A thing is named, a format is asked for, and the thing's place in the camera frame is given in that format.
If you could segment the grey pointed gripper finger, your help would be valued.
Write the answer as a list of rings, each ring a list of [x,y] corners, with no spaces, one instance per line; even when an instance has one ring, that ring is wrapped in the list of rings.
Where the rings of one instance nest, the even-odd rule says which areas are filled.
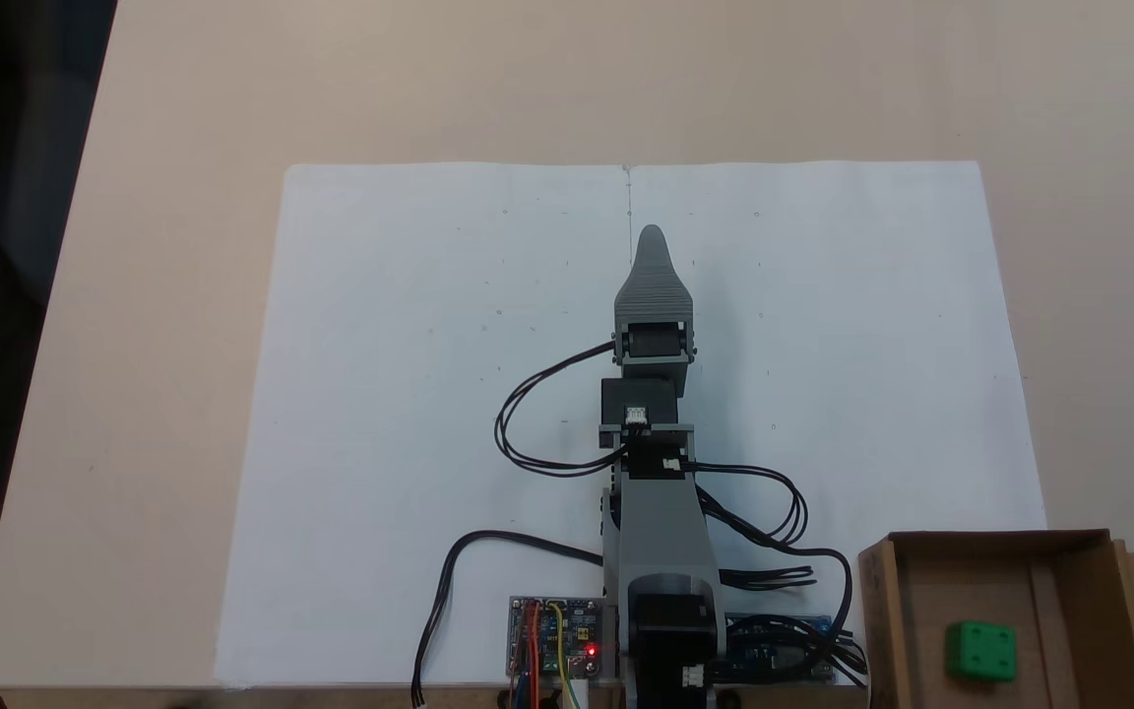
[[[689,323],[693,299],[676,275],[665,233],[648,225],[638,234],[631,273],[613,301],[616,327]]]

